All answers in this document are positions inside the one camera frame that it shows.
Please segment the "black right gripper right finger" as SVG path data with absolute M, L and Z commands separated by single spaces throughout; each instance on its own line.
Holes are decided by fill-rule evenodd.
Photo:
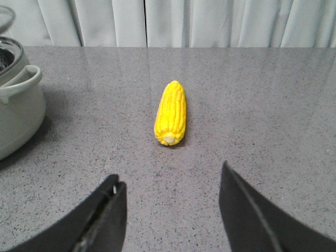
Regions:
M 232 251 L 335 251 L 335 240 L 262 196 L 223 163 L 219 207 Z

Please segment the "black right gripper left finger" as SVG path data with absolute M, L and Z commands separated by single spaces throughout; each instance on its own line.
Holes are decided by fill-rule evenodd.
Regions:
M 109 175 L 68 215 L 12 251 L 121 251 L 127 225 L 127 187 Z

